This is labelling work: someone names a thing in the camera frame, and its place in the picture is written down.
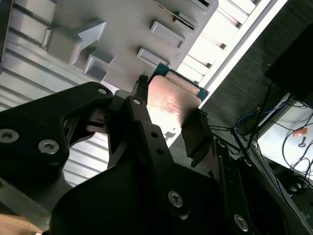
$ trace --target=screw hole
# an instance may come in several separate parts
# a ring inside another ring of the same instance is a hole
[[[161,150],[161,149],[157,149],[156,152],[157,152],[159,155],[164,155],[164,151]]]
[[[13,138],[13,135],[10,132],[5,132],[2,134],[2,138],[11,139],[11,138]]]
[[[135,104],[141,104],[141,101],[139,99],[134,99]]]
[[[45,143],[44,147],[46,149],[54,149],[54,145],[52,143]]]
[[[98,88],[98,91],[101,93],[101,94],[107,94],[108,92],[106,90],[104,90],[103,88]]]
[[[152,135],[153,138],[158,138],[158,135],[155,132],[151,132],[151,135]]]
[[[172,198],[173,198],[173,201],[174,201],[175,203],[178,203],[179,198],[178,198],[177,195],[173,195]]]

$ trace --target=black metal bracket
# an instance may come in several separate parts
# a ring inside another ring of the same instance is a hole
[[[239,169],[226,144],[214,138],[210,149],[195,169],[210,175],[220,186],[224,215],[236,234],[258,234],[253,227]]]
[[[139,99],[143,100],[146,105],[148,103],[148,89],[149,89],[148,80],[149,77],[147,75],[145,74],[140,75],[132,91],[132,94],[137,96]]]
[[[55,179],[69,146],[94,134],[85,129],[84,115],[108,106],[112,97],[109,89],[90,82],[1,112],[0,129],[15,131],[17,139],[0,142],[0,177],[37,183]]]
[[[187,117],[181,128],[187,157],[192,158],[191,166],[195,167],[207,154],[213,135],[207,123],[207,113],[196,109]]]

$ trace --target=orange tag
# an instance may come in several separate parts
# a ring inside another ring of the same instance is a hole
[[[308,132],[308,128],[302,128],[300,130],[297,130],[293,133],[293,136],[302,136],[305,135]]]

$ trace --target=bolt head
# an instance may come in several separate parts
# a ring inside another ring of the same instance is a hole
[[[171,190],[168,193],[168,200],[170,201],[170,203],[176,207],[176,208],[180,208],[182,207],[183,204],[183,200],[182,197],[180,196],[180,194],[174,190]]]
[[[226,145],[222,141],[217,141],[217,142],[220,144],[221,147],[223,147],[223,148],[226,147]]]
[[[56,154],[60,149],[59,144],[54,140],[43,140],[38,144],[38,150],[44,154]]]
[[[249,166],[252,167],[252,163],[248,159],[244,159],[244,162]]]
[[[0,143],[12,143],[19,138],[19,134],[12,129],[0,130]]]
[[[237,224],[237,226],[244,232],[248,232],[249,227],[248,227],[248,223],[246,222],[246,220],[239,214],[235,214],[234,215],[234,220],[235,223]]]

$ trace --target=blue cable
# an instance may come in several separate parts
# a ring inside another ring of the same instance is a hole
[[[268,110],[268,111],[265,111],[265,112],[263,112],[262,114],[268,114],[268,113],[270,113],[270,112],[272,112],[272,111],[281,109],[284,105],[286,105],[286,103],[282,103],[282,104],[281,104],[280,106],[278,106],[277,108],[271,109],[271,110]],[[248,117],[248,116],[251,116],[251,115],[253,115],[253,114],[256,114],[256,113],[257,113],[257,111],[256,111],[256,112],[253,112],[253,113],[248,113],[248,114],[243,115],[241,118],[238,119],[238,121],[237,121],[237,123],[236,123],[236,126],[239,125],[239,124],[242,122],[242,119],[244,119],[244,118],[246,118],[246,117]]]

